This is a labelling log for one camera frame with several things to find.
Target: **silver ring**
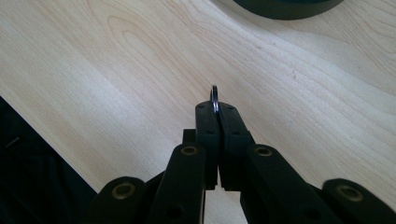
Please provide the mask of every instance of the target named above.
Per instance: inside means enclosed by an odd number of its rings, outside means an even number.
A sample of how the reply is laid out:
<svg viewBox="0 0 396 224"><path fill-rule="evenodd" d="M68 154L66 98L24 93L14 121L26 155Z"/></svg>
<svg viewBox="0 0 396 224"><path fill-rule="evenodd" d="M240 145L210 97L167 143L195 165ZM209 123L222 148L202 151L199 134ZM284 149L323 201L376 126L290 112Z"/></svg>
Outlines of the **silver ring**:
<svg viewBox="0 0 396 224"><path fill-rule="evenodd" d="M218 87L213 85L212 91L210 91L210 102L213 105L213 112L219 112L219 96L218 96Z"/></svg>

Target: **wooden table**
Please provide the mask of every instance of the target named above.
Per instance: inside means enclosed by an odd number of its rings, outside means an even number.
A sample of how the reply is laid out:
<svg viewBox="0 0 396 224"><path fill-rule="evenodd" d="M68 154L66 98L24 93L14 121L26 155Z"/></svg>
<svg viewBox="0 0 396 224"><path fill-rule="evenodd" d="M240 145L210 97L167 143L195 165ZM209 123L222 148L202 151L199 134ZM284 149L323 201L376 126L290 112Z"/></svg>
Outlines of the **wooden table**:
<svg viewBox="0 0 396 224"><path fill-rule="evenodd" d="M231 0L0 0L0 95L95 189L161 172L212 84L308 182L343 177L396 208L396 4L301 21ZM206 194L205 223L246 222Z"/></svg>

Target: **wood grain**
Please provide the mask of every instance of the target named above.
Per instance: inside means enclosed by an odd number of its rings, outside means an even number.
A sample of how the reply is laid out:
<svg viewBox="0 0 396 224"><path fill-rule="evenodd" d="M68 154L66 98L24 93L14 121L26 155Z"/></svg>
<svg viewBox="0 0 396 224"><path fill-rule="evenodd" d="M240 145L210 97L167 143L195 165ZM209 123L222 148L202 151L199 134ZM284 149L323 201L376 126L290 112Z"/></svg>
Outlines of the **wood grain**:
<svg viewBox="0 0 396 224"><path fill-rule="evenodd" d="M0 0L0 95L95 189L165 167L211 84L308 182L396 208L396 3L272 21L231 0ZM237 193L205 223L246 222Z"/></svg>

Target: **black fabric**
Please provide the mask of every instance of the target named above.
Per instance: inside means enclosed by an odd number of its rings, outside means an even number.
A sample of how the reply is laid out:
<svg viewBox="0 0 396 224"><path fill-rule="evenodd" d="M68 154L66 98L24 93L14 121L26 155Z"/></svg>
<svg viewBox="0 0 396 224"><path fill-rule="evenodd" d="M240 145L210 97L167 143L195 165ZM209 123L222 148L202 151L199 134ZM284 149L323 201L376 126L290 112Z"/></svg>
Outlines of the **black fabric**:
<svg viewBox="0 0 396 224"><path fill-rule="evenodd" d="M79 223L95 195L0 97L0 223Z"/></svg>

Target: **dark circular base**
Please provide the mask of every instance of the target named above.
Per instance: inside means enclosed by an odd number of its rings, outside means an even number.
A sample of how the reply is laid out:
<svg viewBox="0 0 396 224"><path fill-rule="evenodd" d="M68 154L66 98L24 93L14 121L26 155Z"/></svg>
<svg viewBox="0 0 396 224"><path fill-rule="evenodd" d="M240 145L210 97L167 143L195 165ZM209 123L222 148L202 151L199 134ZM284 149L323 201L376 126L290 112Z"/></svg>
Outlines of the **dark circular base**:
<svg viewBox="0 0 396 224"><path fill-rule="evenodd" d="M275 20L299 20L325 12L343 0L234 0L250 12Z"/></svg>

